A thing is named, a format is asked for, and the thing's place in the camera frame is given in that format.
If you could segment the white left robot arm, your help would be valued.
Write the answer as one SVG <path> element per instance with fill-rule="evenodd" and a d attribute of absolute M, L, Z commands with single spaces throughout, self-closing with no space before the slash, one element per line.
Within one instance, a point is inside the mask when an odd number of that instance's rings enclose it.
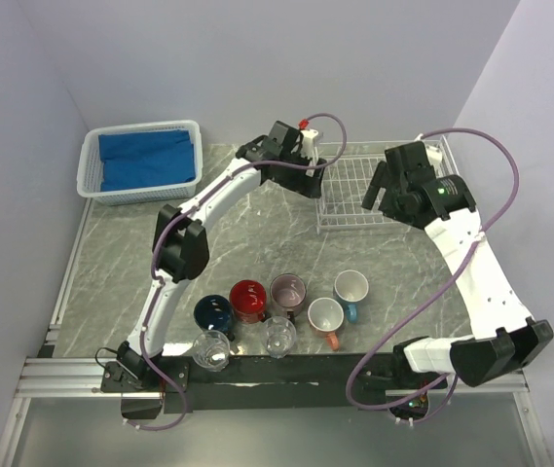
<path fill-rule="evenodd" d="M 149 390 L 158 382 L 156 362 L 164 350 L 166 329 L 186 288 L 209 262 L 207 235 L 219 219 L 267 181 L 305 198 L 321 196 L 327 161 L 318 156 L 320 135 L 309 123 L 308 119 L 297 126 L 275 122 L 269 134 L 240 146 L 224 171 L 200 193 L 159 212 L 148 299 L 117 350 L 125 379 L 136 390 Z"/>

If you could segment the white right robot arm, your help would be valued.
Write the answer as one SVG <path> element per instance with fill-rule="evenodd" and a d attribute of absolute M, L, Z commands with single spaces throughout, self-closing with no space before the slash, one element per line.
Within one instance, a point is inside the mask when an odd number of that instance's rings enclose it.
<path fill-rule="evenodd" d="M 425 373 L 455 374 L 478 386 L 527 367 L 554 338 L 549 322 L 534 319 L 509 284 L 466 183 L 438 175 L 439 160 L 422 141 L 387 149 L 362 203 L 365 209 L 378 203 L 386 217 L 426 233 L 456 277 L 469 316 L 465 337 L 395 347 L 391 375 L 407 388 Z"/>

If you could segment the white wire dish rack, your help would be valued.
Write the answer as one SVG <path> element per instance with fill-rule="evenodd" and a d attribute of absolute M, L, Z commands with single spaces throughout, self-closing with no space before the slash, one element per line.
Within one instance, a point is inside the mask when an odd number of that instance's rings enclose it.
<path fill-rule="evenodd" d="M 321 198 L 316 201 L 316 231 L 376 230 L 384 234 L 406 234 L 413 229 L 385 217 L 375 207 L 361 207 L 363 197 L 385 150 L 402 145 L 397 141 L 351 142 L 338 161 L 325 169 Z"/>

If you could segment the light blue mug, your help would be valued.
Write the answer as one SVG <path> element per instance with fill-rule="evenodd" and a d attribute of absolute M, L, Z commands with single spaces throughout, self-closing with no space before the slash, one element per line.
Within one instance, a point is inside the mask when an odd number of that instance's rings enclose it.
<path fill-rule="evenodd" d="M 358 321 L 358 306 L 369 293 L 369 283 L 365 275 L 357 270 L 341 271 L 335 278 L 333 291 L 350 323 Z"/>

